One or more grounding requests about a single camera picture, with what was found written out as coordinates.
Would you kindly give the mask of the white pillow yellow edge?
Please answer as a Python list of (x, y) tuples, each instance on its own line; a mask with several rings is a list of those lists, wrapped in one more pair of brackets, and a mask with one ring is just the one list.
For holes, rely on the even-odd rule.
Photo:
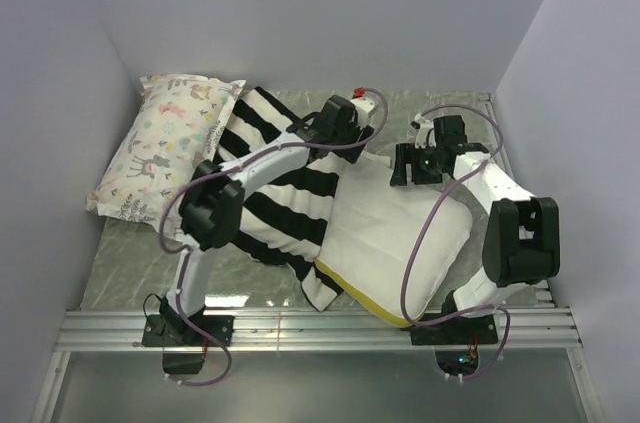
[(419, 232), (437, 204), (428, 186), (391, 187), (392, 171), (365, 154), (347, 165), (316, 266), (368, 311), (396, 327), (419, 319), (469, 239), (472, 215), (447, 198), (417, 255)]

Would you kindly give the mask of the black white striped pillowcase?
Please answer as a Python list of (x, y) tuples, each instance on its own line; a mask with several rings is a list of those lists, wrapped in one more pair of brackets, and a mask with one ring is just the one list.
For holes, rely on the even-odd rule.
[[(256, 87), (239, 99), (213, 156), (217, 164), (272, 142), (299, 117)], [(339, 179), (347, 162), (330, 153), (262, 186), (245, 200), (233, 245), (251, 259), (293, 270), (306, 301), (325, 310), (343, 289), (316, 267)]]

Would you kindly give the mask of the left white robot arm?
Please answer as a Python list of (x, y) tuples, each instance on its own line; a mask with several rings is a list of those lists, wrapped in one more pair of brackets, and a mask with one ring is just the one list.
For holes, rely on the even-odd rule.
[(226, 246), (240, 230), (245, 201), (263, 186), (327, 154), (342, 153), (355, 162), (376, 134), (370, 121), (387, 104), (372, 93), (347, 100), (333, 95), (322, 109), (293, 122), (272, 142), (236, 160), (214, 164), (203, 161), (179, 191), (178, 214), (183, 234), (172, 252), (180, 256), (176, 278), (166, 295), (174, 313), (166, 333), (179, 345), (195, 342), (201, 333), (206, 283), (211, 268), (205, 253)]

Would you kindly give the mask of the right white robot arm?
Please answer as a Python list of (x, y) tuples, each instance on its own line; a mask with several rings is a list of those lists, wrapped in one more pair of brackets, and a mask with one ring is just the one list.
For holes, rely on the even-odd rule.
[(480, 269), (441, 307), (442, 334), (460, 343), (474, 333), (476, 317), (558, 274), (559, 207), (522, 188), (494, 162), (493, 151), (469, 141), (461, 116), (430, 120), (417, 114), (411, 125), (416, 139), (397, 145), (391, 186), (434, 184), (449, 176), (451, 186), (465, 187), (488, 215)]

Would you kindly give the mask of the floral patterned pillow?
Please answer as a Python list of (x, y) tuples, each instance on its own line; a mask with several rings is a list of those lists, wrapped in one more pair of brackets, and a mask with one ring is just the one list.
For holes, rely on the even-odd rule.
[(86, 210), (155, 230), (177, 190), (214, 156), (244, 80), (191, 74), (140, 78), (142, 102)]

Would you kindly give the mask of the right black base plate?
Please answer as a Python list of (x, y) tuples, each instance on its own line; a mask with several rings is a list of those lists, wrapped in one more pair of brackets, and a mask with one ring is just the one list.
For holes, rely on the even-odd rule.
[(461, 346), (497, 344), (498, 333), (492, 315), (478, 318), (456, 317), (444, 323), (426, 327), (405, 328), (413, 346)]

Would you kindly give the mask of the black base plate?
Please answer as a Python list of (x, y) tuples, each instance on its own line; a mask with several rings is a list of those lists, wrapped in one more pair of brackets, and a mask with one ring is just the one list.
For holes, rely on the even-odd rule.
[(456, 317), (444, 323), (426, 327), (405, 328), (413, 346), (461, 346), (497, 344), (498, 333), (492, 315), (478, 318)]
[[(221, 344), (231, 342), (234, 326), (232, 315), (201, 315), (195, 325), (213, 336)], [(147, 317), (141, 345), (151, 348), (195, 347), (202, 346), (207, 338), (188, 326), (179, 318), (171, 324), (163, 315), (151, 314)]]

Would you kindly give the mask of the aluminium mounting rail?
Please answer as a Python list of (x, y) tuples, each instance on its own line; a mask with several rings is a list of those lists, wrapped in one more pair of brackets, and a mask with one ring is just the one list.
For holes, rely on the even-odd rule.
[[(408, 333), (355, 308), (325, 313), (303, 308), (239, 308), (228, 313), (234, 318), (230, 348), (235, 352), (395, 351), (412, 347)], [(498, 329), (511, 328), (509, 348), (566, 350), (587, 420), (605, 421), (571, 310), (542, 306), (513, 308), (510, 313), (509, 318), (498, 316), (495, 319)], [(51, 421), (72, 354), (139, 351), (144, 322), (139, 311), (67, 313), (54, 344), (33, 421)]]

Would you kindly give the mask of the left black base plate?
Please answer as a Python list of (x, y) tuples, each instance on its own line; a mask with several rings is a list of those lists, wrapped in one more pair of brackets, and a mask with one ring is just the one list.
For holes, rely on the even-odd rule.
[[(234, 326), (232, 315), (201, 315), (195, 325), (213, 336), (221, 344), (231, 342)], [(195, 347), (202, 346), (207, 338), (188, 326), (179, 318), (171, 324), (163, 315), (151, 314), (147, 317), (141, 345), (151, 348)]]

